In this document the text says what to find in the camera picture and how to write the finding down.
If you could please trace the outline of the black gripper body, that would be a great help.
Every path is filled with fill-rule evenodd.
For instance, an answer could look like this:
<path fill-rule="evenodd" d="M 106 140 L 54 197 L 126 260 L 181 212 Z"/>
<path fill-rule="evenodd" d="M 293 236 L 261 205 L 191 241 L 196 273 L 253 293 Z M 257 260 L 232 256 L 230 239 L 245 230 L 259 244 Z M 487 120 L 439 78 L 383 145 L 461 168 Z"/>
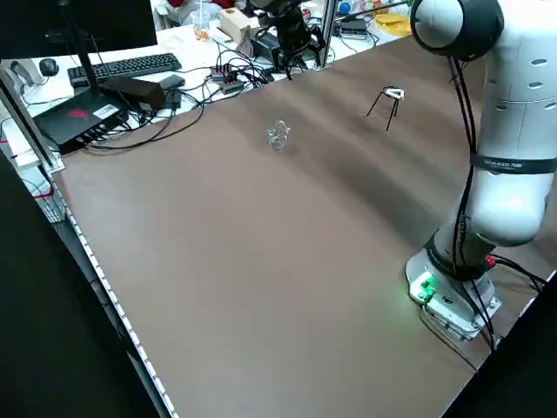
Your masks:
<path fill-rule="evenodd" d="M 301 52 L 311 40 L 299 3 L 280 3 L 272 13 L 281 50 L 292 56 Z"/>

